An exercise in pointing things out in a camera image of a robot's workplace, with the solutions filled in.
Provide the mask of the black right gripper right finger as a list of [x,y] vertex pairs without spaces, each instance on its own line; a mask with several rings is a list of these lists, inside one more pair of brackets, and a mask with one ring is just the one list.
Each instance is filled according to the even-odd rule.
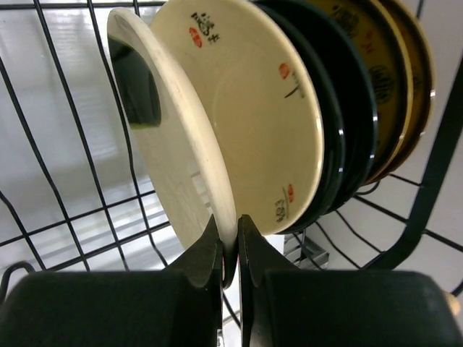
[[302,270],[238,222],[243,346],[460,346],[443,291],[388,270]]

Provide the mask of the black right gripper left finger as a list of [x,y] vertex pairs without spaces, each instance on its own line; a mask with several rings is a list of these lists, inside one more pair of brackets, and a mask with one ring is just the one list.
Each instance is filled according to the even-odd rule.
[[214,346],[222,324],[214,220],[163,270],[37,272],[1,305],[3,346]]

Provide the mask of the black plate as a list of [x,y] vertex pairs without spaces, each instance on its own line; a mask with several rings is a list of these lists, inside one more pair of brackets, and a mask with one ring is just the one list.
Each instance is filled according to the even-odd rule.
[[334,85],[323,62],[303,32],[290,20],[282,1],[256,1],[286,34],[302,58],[314,85],[320,106],[325,140],[323,170],[315,196],[303,215],[281,235],[301,231],[325,213],[335,197],[344,175],[346,140],[344,122]]
[[341,106],[347,141],[346,171],[329,212],[341,207],[366,181],[378,139],[377,105],[368,71],[353,40],[340,24],[309,1],[265,1],[289,20],[315,49]]

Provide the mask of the cream plate with calligraphy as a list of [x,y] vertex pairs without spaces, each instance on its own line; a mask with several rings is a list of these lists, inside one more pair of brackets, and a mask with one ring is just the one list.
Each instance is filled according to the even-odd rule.
[[203,104],[237,213],[265,236],[292,226],[318,189],[325,141],[315,88],[290,39],[250,1],[168,1],[150,28]]

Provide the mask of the cream plate with green patch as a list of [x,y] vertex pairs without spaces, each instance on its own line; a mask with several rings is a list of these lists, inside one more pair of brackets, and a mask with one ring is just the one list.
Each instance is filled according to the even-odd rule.
[[184,248],[214,218],[233,251],[237,214],[216,136],[195,89],[167,47],[133,12],[110,11],[107,41],[127,123],[162,208]]

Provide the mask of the yellow patterned brown-rim plate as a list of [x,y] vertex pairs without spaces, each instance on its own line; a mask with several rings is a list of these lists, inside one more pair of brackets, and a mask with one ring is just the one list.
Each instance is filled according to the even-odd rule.
[[365,62],[378,111],[378,144],[366,180],[379,178],[404,141],[412,114],[412,68],[402,34],[379,1],[314,1],[351,38]]

